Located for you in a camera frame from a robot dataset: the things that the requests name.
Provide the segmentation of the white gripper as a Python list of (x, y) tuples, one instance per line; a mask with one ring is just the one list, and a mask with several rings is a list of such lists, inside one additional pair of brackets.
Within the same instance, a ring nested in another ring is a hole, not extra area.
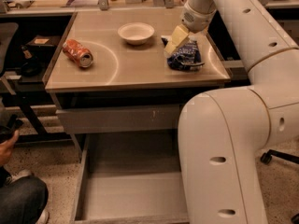
[(213, 9), (208, 13), (196, 11), (186, 3), (180, 15), (182, 24), (178, 25), (171, 34), (164, 48), (164, 54), (166, 56), (171, 56), (183, 46), (188, 41), (189, 31), (196, 34), (205, 30), (211, 23), (215, 13), (216, 9)]

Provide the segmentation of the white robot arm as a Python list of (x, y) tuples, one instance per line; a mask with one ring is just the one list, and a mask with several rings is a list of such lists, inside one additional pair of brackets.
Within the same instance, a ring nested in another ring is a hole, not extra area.
[(165, 51), (220, 14), (250, 84), (205, 91), (182, 109), (178, 150), (190, 224), (268, 224), (257, 150), (299, 127), (299, 48), (258, 0), (188, 0)]

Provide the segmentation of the person hand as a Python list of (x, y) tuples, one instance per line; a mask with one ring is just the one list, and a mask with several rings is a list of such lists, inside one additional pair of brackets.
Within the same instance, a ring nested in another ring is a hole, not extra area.
[(0, 166), (3, 166), (10, 161), (13, 148), (19, 139), (19, 134), (19, 131), (16, 130), (10, 139), (0, 144)]

